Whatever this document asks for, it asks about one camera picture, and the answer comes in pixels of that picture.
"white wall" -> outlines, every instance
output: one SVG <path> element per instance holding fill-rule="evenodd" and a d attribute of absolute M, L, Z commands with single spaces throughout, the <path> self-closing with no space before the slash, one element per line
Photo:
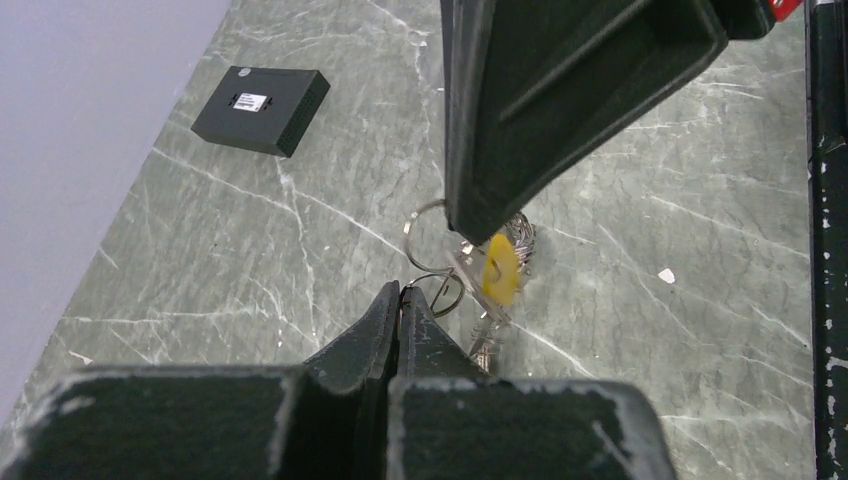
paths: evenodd
<path fill-rule="evenodd" d="M 229 0 L 0 0 L 0 421 Z"/>

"keychain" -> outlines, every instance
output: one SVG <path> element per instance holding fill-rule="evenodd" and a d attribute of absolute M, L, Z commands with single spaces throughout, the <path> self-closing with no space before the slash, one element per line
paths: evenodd
<path fill-rule="evenodd" d="M 413 265 L 426 272 L 409 282 L 408 286 L 427 278 L 443 279 L 430 303 L 435 318 L 452 312 L 459 306 L 465 293 L 471 293 L 484 312 L 472 330 L 468 356 L 480 368 L 491 373 L 503 343 L 499 333 L 512 320 L 503 308 L 514 303 L 516 293 L 521 290 L 522 279 L 529 275 L 528 262 L 533 255 L 536 231 L 527 217 L 519 212 L 489 240 L 485 248 L 464 241 L 458 252 L 446 252 L 449 266 L 430 268 L 412 255 L 410 232 L 418 217 L 443 206 L 444 200 L 432 201 L 413 212 L 404 224 L 404 253 Z M 451 283 L 459 287 L 456 299 L 436 311 L 436 302 L 447 295 Z"/>

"gray marble surface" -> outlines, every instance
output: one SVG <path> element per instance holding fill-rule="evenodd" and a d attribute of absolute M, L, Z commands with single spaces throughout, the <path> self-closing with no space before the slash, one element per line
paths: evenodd
<path fill-rule="evenodd" d="M 633 383 L 680 478 L 813 478 L 803 19 L 706 73 L 544 190 L 505 376 Z M 0 435 L 87 364 L 298 362 L 418 272 L 443 188 L 437 2 L 234 2 Z M 231 65 L 318 68 L 294 158 L 189 130 Z M 421 256 L 446 241 L 422 219 Z M 670 269 L 675 282 L 658 277 Z M 471 300 L 442 324 L 467 343 Z"/>

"yellow key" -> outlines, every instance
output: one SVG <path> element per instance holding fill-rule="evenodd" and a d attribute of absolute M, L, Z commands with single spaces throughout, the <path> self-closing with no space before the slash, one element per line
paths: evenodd
<path fill-rule="evenodd" d="M 518 254 L 506 235 L 498 233 L 489 243 L 486 265 L 483 266 L 483 294 L 495 303 L 512 305 L 521 283 Z"/>

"red object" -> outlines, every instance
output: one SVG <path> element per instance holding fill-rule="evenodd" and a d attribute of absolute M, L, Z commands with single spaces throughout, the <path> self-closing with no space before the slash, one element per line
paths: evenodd
<path fill-rule="evenodd" d="M 771 11 L 778 22 L 786 20 L 802 3 L 804 3 L 803 0 L 769 0 Z"/>

